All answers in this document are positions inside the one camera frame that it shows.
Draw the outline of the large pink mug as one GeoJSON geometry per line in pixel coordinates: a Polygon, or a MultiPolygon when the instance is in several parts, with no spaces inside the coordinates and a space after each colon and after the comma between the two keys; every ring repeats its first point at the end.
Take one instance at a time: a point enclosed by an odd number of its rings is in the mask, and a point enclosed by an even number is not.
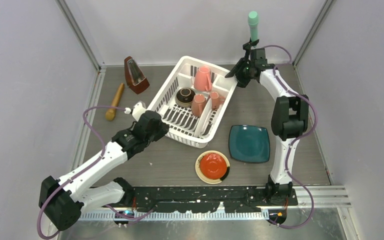
{"type": "Polygon", "coordinates": [[[212,71],[208,66],[198,67],[193,80],[193,87],[196,90],[201,92],[211,92],[212,91],[211,74],[212,74],[212,71]]]}

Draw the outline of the small pink cup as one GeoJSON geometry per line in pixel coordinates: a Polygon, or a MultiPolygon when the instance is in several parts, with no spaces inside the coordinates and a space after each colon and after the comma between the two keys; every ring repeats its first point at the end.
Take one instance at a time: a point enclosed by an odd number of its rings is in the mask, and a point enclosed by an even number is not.
{"type": "Polygon", "coordinates": [[[209,98],[211,99],[211,108],[213,111],[218,110],[220,105],[225,102],[225,97],[216,91],[210,92],[209,98]]]}

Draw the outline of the white plastic dish rack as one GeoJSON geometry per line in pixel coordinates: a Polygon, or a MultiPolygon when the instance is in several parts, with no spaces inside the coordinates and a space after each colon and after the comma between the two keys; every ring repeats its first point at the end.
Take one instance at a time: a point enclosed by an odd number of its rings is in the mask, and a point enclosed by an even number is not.
{"type": "Polygon", "coordinates": [[[207,146],[237,87],[228,73],[191,56],[180,58],[148,106],[169,125],[167,137],[194,148],[207,146]]]}

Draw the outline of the black patterned ceramic bowl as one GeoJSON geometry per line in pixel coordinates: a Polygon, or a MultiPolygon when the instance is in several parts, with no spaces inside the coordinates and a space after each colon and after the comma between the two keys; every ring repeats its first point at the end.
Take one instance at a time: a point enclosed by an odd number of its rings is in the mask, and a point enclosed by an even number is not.
{"type": "Polygon", "coordinates": [[[183,87],[175,95],[175,103],[183,108],[190,108],[195,97],[195,92],[189,87],[183,87]]]}

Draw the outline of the white round plate with lettering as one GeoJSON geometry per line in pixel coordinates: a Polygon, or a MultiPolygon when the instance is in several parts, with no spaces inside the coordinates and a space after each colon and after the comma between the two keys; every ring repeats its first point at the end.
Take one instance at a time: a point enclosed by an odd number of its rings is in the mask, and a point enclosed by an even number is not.
{"type": "Polygon", "coordinates": [[[206,100],[206,105],[205,105],[205,108],[203,109],[202,115],[198,117],[196,128],[193,133],[194,137],[198,138],[204,134],[205,129],[208,125],[211,112],[212,112],[212,100],[209,98],[206,100]]]}

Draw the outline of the teal square plate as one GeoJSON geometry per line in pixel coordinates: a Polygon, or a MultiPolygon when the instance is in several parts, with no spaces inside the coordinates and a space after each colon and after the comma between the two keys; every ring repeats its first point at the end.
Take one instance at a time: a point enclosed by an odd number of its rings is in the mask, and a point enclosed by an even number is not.
{"type": "Polygon", "coordinates": [[[265,127],[237,124],[229,132],[228,148],[231,158],[252,164],[270,160],[270,139],[265,127]]]}

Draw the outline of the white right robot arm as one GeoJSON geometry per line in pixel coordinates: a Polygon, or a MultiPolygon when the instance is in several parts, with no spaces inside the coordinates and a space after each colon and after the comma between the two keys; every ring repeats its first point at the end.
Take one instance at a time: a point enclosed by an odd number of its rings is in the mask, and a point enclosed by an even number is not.
{"type": "Polygon", "coordinates": [[[271,205],[279,205],[285,198],[292,196],[295,153],[309,125],[308,97],[293,90],[281,77],[278,66],[268,63],[265,48],[245,45],[243,49],[244,57],[225,77],[234,77],[240,88],[256,80],[274,100],[271,130],[275,135],[276,148],[274,164],[262,197],[271,205]]]}

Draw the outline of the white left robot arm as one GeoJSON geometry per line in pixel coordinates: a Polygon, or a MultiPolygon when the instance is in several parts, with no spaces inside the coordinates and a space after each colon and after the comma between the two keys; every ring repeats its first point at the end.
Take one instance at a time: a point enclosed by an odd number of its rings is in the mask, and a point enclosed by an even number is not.
{"type": "Polygon", "coordinates": [[[92,188],[92,185],[115,167],[124,164],[136,154],[144,151],[169,132],[159,113],[144,111],[132,125],[118,131],[102,150],[78,168],[55,179],[45,178],[40,187],[40,208],[42,215],[53,223],[58,231],[73,226],[80,216],[101,206],[118,203],[128,207],[133,202],[133,188],[123,178],[92,188]]]}

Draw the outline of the black microphone stand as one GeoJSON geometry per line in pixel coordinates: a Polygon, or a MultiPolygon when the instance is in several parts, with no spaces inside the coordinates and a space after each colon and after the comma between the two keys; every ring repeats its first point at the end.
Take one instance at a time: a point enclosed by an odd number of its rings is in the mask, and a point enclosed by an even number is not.
{"type": "Polygon", "coordinates": [[[248,42],[242,45],[242,49],[245,51],[245,54],[243,57],[245,62],[253,59],[253,55],[255,55],[256,46],[258,45],[259,41],[260,41],[259,39],[252,40],[250,38],[248,42]]]}

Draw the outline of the wooden pestle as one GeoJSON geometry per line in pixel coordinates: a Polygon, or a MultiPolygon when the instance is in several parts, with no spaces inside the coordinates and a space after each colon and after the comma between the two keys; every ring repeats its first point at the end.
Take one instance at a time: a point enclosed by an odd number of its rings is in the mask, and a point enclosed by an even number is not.
{"type": "Polygon", "coordinates": [[[115,119],[116,113],[117,113],[117,107],[119,106],[124,89],[125,89],[125,84],[121,83],[115,92],[115,95],[110,105],[111,108],[109,108],[105,113],[105,119],[107,121],[113,121],[115,119]]]}

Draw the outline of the brown wooden metronome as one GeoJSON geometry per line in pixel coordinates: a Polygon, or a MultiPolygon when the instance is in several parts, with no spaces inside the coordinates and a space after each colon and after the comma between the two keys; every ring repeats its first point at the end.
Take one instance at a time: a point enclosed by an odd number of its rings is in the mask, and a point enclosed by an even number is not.
{"type": "Polygon", "coordinates": [[[127,86],[137,95],[150,86],[148,79],[131,56],[124,59],[124,76],[127,86]]]}

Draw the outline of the mint green microphone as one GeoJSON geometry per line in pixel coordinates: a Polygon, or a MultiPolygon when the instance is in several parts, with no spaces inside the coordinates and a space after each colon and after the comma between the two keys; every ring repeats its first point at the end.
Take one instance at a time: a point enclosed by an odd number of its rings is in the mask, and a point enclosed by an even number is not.
{"type": "Polygon", "coordinates": [[[259,15],[256,11],[251,11],[248,14],[247,22],[250,30],[250,40],[252,42],[257,41],[258,38],[258,24],[259,24],[259,15]]]}

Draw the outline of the red and cream saucer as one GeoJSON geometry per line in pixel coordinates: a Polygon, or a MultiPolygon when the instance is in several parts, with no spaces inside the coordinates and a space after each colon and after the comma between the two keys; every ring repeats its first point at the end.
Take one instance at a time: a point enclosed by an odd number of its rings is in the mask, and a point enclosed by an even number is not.
{"type": "Polygon", "coordinates": [[[204,183],[221,184],[229,175],[231,165],[221,152],[208,150],[201,153],[194,164],[195,173],[204,183]]]}

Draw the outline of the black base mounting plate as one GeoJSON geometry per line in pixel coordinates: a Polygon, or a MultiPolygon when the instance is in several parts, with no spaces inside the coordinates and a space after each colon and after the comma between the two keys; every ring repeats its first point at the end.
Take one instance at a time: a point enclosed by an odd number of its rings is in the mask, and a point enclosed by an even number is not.
{"type": "Polygon", "coordinates": [[[252,213],[259,207],[297,205],[294,191],[290,195],[267,195],[263,186],[136,186],[121,201],[111,204],[143,213],[214,213],[219,207],[227,213],[252,213]]]}

